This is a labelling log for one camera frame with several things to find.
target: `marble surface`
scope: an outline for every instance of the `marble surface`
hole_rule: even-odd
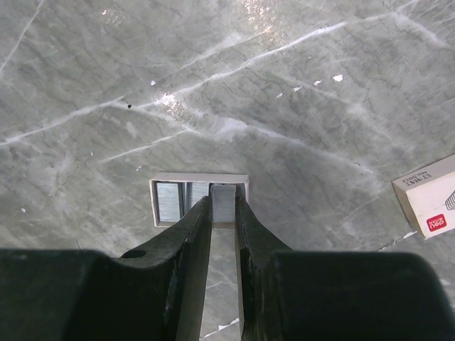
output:
[[[289,246],[417,252],[455,302],[455,232],[403,239],[390,184],[455,153],[453,1],[0,5],[0,247],[118,256],[161,231],[154,172],[250,174]],[[202,336],[237,317],[229,283]]]

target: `red logo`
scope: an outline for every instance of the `red logo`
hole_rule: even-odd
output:
[[[436,217],[429,218],[427,224],[430,232],[434,232],[437,229],[447,226],[447,221],[444,215],[437,215]]]

